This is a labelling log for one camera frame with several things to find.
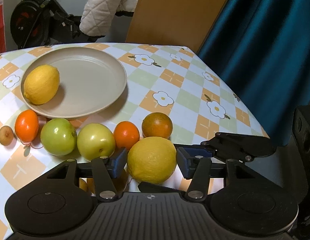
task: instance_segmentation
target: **white quilted cloth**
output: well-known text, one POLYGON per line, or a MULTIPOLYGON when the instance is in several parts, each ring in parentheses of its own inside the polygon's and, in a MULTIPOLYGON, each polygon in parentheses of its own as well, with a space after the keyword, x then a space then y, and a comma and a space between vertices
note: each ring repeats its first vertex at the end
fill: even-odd
POLYGON ((87 0, 80 30, 89 36, 106 35, 116 11, 134 12, 138 0, 87 0))

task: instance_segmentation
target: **wooden panel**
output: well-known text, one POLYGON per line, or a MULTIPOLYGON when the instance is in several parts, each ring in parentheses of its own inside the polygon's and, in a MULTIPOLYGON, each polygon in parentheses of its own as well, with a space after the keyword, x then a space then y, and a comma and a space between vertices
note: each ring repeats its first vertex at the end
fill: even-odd
POLYGON ((139 0, 126 42, 197 52, 227 0, 139 0))

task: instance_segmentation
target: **checkered tablecloth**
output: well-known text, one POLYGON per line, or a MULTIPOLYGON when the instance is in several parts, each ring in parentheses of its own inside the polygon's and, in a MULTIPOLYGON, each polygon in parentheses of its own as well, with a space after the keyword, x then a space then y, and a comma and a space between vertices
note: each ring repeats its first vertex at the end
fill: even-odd
MULTIPOLYGON (((120 60, 128 76, 127 98, 122 102, 119 98, 98 114, 71 121, 78 131, 90 122, 100 122, 114 130, 125 120, 141 130, 146 115, 163 112, 174 124, 173 143, 199 144, 218 131, 267 136, 241 100, 187 47, 124 43, 55 45, 0 55, 0 128, 3 125, 13 128, 18 114, 27 109, 20 79, 30 63, 52 50, 73 46, 111 54, 120 60)), ((84 161, 74 156, 79 162, 84 161)), ((25 151, 18 140, 8 147, 0 144, 0 239, 11 234, 4 214, 8 197, 64 159, 48 154, 43 148, 25 151)), ((166 185, 185 189, 188 184, 176 169, 166 185)))

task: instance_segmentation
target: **teal curtain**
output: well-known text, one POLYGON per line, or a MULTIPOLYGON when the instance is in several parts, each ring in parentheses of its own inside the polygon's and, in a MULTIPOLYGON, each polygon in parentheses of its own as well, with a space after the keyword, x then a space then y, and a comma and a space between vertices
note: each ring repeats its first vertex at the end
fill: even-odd
POLYGON ((198 55, 286 144, 310 100, 310 0, 228 0, 198 55))

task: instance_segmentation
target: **round plate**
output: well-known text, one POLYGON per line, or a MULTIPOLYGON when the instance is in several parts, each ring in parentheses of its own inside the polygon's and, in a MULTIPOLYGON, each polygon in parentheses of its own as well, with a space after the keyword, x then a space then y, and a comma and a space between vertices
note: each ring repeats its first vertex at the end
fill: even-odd
POLYGON ((36 59, 21 78, 21 94, 27 75, 40 65, 58 68, 60 85, 47 103, 26 104, 48 118, 74 119, 105 109, 123 93, 127 74, 123 65, 106 52, 85 47, 57 49, 36 59))

